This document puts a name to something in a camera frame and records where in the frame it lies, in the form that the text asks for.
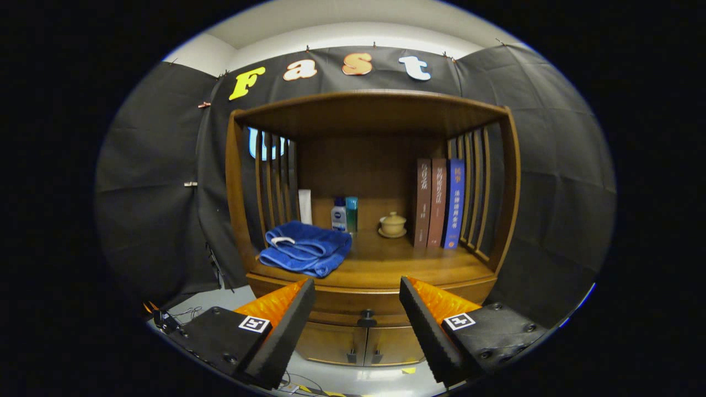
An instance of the blue towel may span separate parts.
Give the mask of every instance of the blue towel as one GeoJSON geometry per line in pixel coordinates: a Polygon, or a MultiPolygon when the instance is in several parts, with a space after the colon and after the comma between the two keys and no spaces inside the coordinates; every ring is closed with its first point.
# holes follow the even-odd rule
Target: blue towel
{"type": "Polygon", "coordinates": [[[347,233],[325,230],[299,221],[277,226],[265,234],[270,247],[260,253],[260,262],[313,277],[326,277],[351,248],[347,233]]]}

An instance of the wooden cabinet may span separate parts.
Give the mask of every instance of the wooden cabinet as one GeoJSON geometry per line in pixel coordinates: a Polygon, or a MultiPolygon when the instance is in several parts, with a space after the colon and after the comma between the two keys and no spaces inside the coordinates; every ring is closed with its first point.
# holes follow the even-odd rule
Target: wooden cabinet
{"type": "Polygon", "coordinates": [[[301,332],[297,352],[313,361],[363,365],[367,329],[308,322],[301,332]]]}
{"type": "Polygon", "coordinates": [[[297,352],[312,361],[366,367],[414,364],[424,359],[411,326],[364,328],[308,322],[297,352]]]}
{"type": "Polygon", "coordinates": [[[512,114],[461,97],[399,90],[359,90],[300,97],[233,111],[226,148],[228,206],[234,238],[257,297],[308,278],[264,266],[250,230],[265,232],[299,219],[296,189],[311,190],[312,220],[330,227],[334,196],[357,196],[358,233],[350,253],[325,278],[315,278],[316,301],[297,350],[310,360],[344,365],[416,362],[421,350],[399,301],[405,275],[482,304],[501,270],[515,227],[520,195],[520,151],[512,114]],[[490,152],[488,126],[502,149],[490,152]],[[255,172],[241,171],[245,131],[257,130],[255,172]],[[490,173],[491,155],[503,158],[490,173]],[[414,248],[417,158],[464,160],[465,201],[457,249],[414,248]],[[257,214],[246,217],[243,178],[253,178],[257,214]],[[503,180],[495,219],[489,219],[491,179],[503,180]],[[377,234],[380,217],[397,211],[407,236],[377,234]],[[485,235],[485,225],[495,225],[485,235]],[[481,250],[491,241],[489,251],[481,250]],[[363,310],[377,325],[360,328],[363,310]]]}
{"type": "Polygon", "coordinates": [[[411,326],[368,328],[365,366],[414,364],[424,359],[411,326]]]}

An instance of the orange letter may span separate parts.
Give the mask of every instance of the orange letter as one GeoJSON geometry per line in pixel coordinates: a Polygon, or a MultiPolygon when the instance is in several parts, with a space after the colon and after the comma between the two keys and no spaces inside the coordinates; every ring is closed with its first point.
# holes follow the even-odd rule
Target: orange letter
{"type": "Polygon", "coordinates": [[[265,67],[260,66],[257,69],[247,71],[245,73],[240,73],[236,78],[235,89],[233,93],[228,97],[228,100],[234,100],[235,98],[240,98],[242,96],[248,95],[248,87],[255,85],[258,79],[258,75],[265,73],[265,67]]]}
{"type": "Polygon", "coordinates": [[[348,76],[367,74],[373,70],[373,65],[369,62],[373,57],[366,53],[348,54],[344,59],[343,73],[348,76]]]}
{"type": "Polygon", "coordinates": [[[287,66],[287,71],[285,72],[283,78],[286,81],[292,81],[298,78],[310,78],[317,72],[314,68],[315,65],[316,63],[314,63],[311,59],[296,61],[287,66]]]}

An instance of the white tube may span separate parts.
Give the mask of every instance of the white tube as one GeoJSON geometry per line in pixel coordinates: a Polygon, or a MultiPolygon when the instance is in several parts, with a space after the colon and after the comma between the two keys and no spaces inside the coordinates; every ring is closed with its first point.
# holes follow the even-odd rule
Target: white tube
{"type": "Polygon", "coordinates": [[[311,225],[311,190],[299,190],[299,214],[301,215],[301,223],[311,225]]]}

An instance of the screw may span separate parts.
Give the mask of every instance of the screw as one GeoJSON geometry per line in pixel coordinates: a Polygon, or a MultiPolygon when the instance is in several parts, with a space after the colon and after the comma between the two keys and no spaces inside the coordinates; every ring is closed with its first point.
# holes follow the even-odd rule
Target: screw
{"type": "Polygon", "coordinates": [[[228,353],[223,353],[223,360],[233,365],[235,365],[236,363],[235,357],[231,356],[228,353]]]}

